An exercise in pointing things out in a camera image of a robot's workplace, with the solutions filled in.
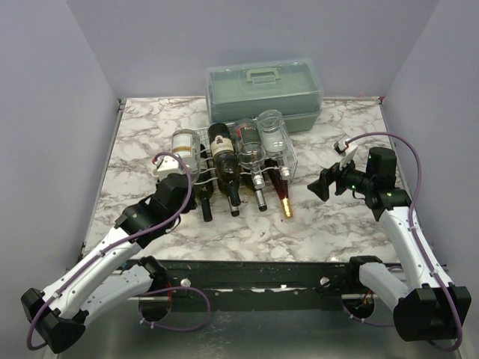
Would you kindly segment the clear bottle cream label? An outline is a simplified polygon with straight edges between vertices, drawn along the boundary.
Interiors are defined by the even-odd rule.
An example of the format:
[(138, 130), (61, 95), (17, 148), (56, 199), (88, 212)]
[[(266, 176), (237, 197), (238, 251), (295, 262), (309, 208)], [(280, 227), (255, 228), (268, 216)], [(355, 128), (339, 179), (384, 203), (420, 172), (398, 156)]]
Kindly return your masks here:
[(189, 168), (192, 177), (197, 178), (201, 169), (201, 139), (196, 131), (180, 129), (173, 133), (172, 152), (179, 156)]

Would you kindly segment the clear bottle silver cap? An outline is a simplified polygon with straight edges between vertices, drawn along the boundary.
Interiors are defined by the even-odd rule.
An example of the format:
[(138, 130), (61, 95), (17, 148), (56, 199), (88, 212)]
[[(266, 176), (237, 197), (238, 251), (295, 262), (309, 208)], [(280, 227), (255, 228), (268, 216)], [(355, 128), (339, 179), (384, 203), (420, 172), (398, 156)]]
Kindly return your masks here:
[(291, 179), (291, 165), (288, 159), (291, 150), (290, 136), (280, 111), (266, 110), (257, 117), (263, 146), (268, 157), (279, 167), (283, 180)]

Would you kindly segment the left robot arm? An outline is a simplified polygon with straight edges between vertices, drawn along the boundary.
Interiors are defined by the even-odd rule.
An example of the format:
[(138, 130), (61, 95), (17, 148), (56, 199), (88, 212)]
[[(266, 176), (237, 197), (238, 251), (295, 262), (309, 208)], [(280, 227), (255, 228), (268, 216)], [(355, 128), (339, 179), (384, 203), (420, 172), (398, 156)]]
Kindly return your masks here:
[(28, 289), (21, 304), (30, 325), (29, 350), (59, 354), (73, 346), (104, 313), (137, 295), (168, 293), (167, 270), (143, 257), (116, 273), (152, 241), (164, 236), (190, 210), (192, 178), (169, 174), (156, 191), (128, 206), (100, 243), (54, 283)]

